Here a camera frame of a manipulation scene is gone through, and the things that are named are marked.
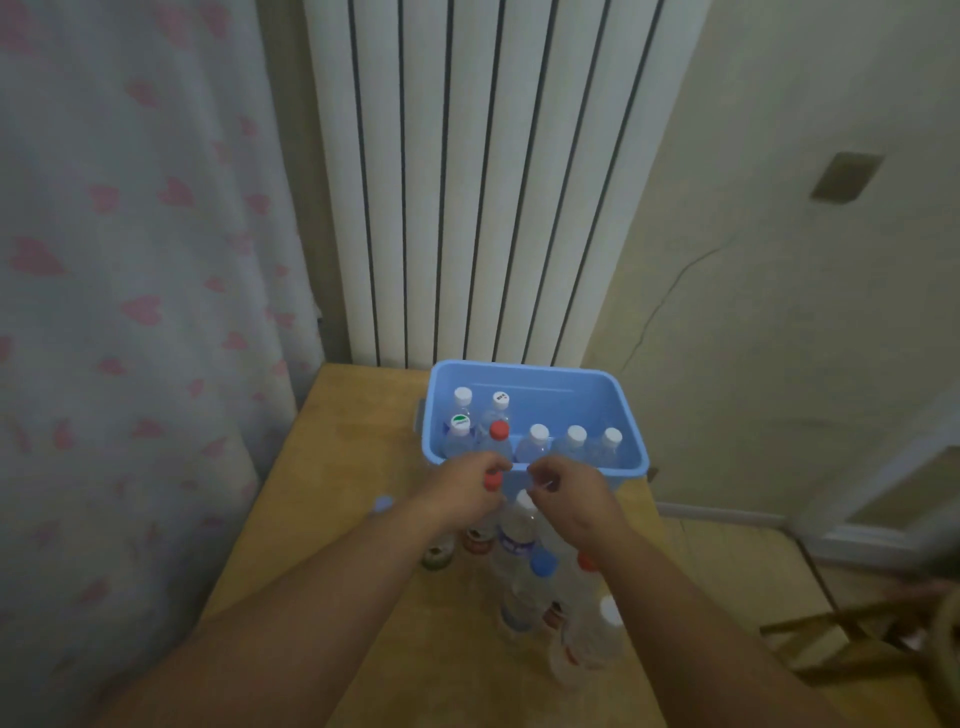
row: white radiator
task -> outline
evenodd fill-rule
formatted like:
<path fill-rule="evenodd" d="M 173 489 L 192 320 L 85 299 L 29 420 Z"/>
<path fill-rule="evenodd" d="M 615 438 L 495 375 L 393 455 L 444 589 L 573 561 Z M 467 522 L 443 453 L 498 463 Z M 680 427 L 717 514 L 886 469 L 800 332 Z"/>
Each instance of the white radiator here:
<path fill-rule="evenodd" d="M 580 364 L 708 0 L 671 3 L 307 0 L 354 362 Z"/>

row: white bottle cap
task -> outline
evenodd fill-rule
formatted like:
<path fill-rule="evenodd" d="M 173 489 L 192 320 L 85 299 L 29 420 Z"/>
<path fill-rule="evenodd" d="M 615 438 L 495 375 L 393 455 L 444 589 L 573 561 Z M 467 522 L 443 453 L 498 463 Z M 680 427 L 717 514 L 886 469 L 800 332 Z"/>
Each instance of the white bottle cap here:
<path fill-rule="evenodd" d="M 571 425 L 566 429 L 566 441 L 572 448 L 582 448 L 587 441 L 587 431 L 579 425 Z"/>
<path fill-rule="evenodd" d="M 470 418 L 467 415 L 454 415 L 450 418 L 450 432 L 457 437 L 470 434 Z"/>
<path fill-rule="evenodd" d="M 546 445 L 546 441 L 550 439 L 550 430 L 546 425 L 530 425 L 530 439 L 538 445 Z"/>
<path fill-rule="evenodd" d="M 623 434 L 616 427 L 607 427 L 603 431 L 603 444 L 608 448 L 615 448 L 623 441 Z"/>
<path fill-rule="evenodd" d="M 616 602 L 612 596 L 604 596 L 600 600 L 600 617 L 611 627 L 622 627 L 623 618 L 620 616 L 620 610 L 616 608 Z"/>
<path fill-rule="evenodd" d="M 457 401 L 458 407 L 466 407 L 473 401 L 473 393 L 469 387 L 457 387 L 453 390 L 453 399 Z"/>
<path fill-rule="evenodd" d="M 516 504 L 528 513 L 537 513 L 537 506 L 530 499 L 530 494 L 525 490 L 516 494 Z"/>

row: hand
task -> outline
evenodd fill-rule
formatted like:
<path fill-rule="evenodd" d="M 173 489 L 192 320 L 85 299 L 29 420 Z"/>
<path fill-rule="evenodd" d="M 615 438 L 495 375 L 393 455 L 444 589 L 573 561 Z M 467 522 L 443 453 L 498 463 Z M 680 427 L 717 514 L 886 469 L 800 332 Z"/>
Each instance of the hand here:
<path fill-rule="evenodd" d="M 513 464 L 495 452 L 467 452 L 444 462 L 414 494 L 436 535 L 468 528 L 500 507 L 504 497 L 483 486 L 488 470 L 508 471 Z"/>
<path fill-rule="evenodd" d="M 527 473 L 534 481 L 530 499 L 567 543 L 590 558 L 598 559 L 607 543 L 630 530 L 607 479 L 596 468 L 547 455 L 532 463 Z"/>

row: curtain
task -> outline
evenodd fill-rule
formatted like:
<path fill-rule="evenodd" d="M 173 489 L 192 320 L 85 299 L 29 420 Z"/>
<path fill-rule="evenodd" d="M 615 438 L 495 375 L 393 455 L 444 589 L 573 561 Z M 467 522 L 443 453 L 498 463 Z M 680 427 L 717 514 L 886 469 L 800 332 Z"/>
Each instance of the curtain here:
<path fill-rule="evenodd" d="M 253 0 L 0 0 L 0 704 L 195 620 L 323 353 Z"/>

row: person's left hand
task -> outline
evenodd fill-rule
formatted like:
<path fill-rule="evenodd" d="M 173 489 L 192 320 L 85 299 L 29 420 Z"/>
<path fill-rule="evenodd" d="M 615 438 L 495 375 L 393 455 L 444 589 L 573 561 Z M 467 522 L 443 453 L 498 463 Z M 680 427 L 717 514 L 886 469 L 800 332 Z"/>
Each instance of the person's left hand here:
<path fill-rule="evenodd" d="M 434 470 L 411 500 L 418 503 L 436 534 L 472 526 L 504 501 L 483 485 L 488 470 L 508 471 L 513 464 L 495 452 L 467 452 Z"/>

